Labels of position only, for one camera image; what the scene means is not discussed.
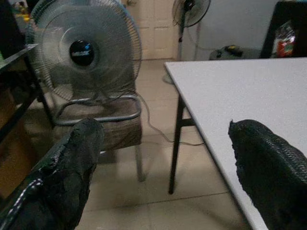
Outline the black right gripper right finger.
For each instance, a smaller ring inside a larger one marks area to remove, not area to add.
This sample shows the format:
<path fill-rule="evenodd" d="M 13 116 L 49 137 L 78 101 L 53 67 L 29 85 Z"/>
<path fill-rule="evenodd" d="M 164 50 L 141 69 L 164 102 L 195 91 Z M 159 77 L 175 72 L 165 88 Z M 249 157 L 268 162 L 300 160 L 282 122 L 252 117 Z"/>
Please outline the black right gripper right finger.
<path fill-rule="evenodd" d="M 243 190 L 269 230 L 307 230 L 307 157 L 256 120 L 231 121 L 228 135 Z"/>

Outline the red and green snack bag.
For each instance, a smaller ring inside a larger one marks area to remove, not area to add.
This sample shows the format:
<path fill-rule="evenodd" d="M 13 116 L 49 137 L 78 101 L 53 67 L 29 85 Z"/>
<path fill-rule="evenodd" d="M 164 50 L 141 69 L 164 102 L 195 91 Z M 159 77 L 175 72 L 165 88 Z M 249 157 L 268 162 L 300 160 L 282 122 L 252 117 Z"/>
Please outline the red and green snack bag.
<path fill-rule="evenodd" d="M 276 56 L 278 58 L 292 56 L 295 45 L 295 31 L 291 20 L 282 24 L 276 30 L 275 35 L 277 41 Z"/>

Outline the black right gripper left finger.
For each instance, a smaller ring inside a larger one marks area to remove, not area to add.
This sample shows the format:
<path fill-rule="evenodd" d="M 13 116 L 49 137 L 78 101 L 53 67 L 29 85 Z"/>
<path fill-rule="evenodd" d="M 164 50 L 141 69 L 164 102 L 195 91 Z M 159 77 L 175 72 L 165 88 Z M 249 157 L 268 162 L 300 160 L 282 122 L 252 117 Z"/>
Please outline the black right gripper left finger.
<path fill-rule="evenodd" d="M 103 126 L 75 124 L 0 205 L 0 230 L 74 230 L 96 169 Z"/>

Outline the black metal shelf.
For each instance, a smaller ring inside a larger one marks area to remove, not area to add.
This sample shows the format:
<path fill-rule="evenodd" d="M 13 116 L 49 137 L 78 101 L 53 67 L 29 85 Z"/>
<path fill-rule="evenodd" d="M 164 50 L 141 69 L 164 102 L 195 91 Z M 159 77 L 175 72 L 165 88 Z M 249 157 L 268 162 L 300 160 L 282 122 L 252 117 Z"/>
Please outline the black metal shelf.
<path fill-rule="evenodd" d="M 0 143 L 5 140 L 8 134 L 18 124 L 19 120 L 23 117 L 32 102 L 37 99 L 43 104 L 45 113 L 52 127 L 55 126 L 55 121 L 52 116 L 51 110 L 47 104 L 44 96 L 43 89 L 40 85 L 40 80 L 35 74 L 29 60 L 29 53 L 37 47 L 37 44 L 26 45 L 25 48 L 16 54 L 0 61 L 0 89 L 9 89 L 21 87 L 28 93 L 21 103 L 20 107 L 14 110 L 6 124 L 0 128 Z M 18 61 L 23 60 L 27 70 L 21 73 L 17 71 L 9 71 L 9 68 L 16 64 Z"/>

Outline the cream panelled door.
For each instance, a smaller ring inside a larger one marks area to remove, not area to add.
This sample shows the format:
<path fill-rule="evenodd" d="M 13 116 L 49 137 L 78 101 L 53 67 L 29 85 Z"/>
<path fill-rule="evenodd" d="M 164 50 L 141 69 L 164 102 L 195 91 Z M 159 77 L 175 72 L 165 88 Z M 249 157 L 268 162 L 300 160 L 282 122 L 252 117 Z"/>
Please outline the cream panelled door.
<path fill-rule="evenodd" d="M 138 26 L 142 59 L 169 59 L 176 54 L 176 27 L 172 8 L 175 0 L 119 0 Z"/>

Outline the large grey floor fan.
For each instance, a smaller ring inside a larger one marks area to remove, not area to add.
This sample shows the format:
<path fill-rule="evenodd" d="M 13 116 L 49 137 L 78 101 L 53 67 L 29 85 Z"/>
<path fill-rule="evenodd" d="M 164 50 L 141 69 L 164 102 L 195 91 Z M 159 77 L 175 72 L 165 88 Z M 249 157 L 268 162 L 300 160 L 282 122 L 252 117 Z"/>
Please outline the large grey floor fan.
<path fill-rule="evenodd" d="M 132 102 L 131 112 L 98 117 L 101 123 L 140 116 L 135 81 L 142 43 L 133 17 L 118 0 L 38 0 L 25 38 L 35 45 L 30 62 L 36 75 L 66 101 L 53 116 L 57 126 L 77 123 L 61 119 L 74 104 Z"/>

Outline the black pedestal fan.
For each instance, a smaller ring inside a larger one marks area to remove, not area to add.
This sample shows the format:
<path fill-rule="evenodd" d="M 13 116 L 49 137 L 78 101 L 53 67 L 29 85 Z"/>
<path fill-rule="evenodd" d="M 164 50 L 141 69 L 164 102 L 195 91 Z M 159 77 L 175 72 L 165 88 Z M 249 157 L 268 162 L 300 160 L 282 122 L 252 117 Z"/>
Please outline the black pedestal fan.
<path fill-rule="evenodd" d="M 206 15 L 211 0 L 175 0 L 172 8 L 173 24 L 178 26 L 177 57 L 182 60 L 182 44 L 185 28 L 199 23 Z"/>

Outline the black chair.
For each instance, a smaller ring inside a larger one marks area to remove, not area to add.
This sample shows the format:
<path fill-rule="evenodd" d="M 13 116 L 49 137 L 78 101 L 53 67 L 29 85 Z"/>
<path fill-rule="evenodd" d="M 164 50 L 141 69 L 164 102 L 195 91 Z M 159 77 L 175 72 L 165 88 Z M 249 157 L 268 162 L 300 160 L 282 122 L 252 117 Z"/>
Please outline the black chair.
<path fill-rule="evenodd" d="M 307 1 L 278 1 L 259 58 L 272 55 L 275 31 L 288 21 L 296 35 L 293 57 L 307 57 Z"/>

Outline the brown cushioned metal chair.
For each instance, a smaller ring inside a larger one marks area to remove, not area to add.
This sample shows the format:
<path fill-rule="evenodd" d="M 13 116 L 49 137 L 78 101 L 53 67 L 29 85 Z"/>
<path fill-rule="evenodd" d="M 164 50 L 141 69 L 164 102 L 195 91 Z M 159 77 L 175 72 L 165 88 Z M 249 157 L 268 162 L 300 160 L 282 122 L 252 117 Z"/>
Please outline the brown cushioned metal chair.
<path fill-rule="evenodd" d="M 94 118 L 103 126 L 105 134 L 100 151 L 134 146 L 137 178 L 143 182 L 141 113 L 141 102 L 133 81 L 110 95 L 82 95 L 62 104 L 56 112 L 53 139 L 59 140 L 81 119 Z"/>

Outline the white table with black legs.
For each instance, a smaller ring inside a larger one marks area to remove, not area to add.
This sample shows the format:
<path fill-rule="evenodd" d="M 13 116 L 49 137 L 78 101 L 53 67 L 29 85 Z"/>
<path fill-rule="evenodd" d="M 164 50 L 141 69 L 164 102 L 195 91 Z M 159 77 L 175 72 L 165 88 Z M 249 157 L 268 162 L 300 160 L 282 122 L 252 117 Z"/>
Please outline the white table with black legs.
<path fill-rule="evenodd" d="M 252 230 L 268 230 L 238 180 L 229 124 L 259 121 L 307 156 L 307 57 L 166 62 L 165 69 Z"/>

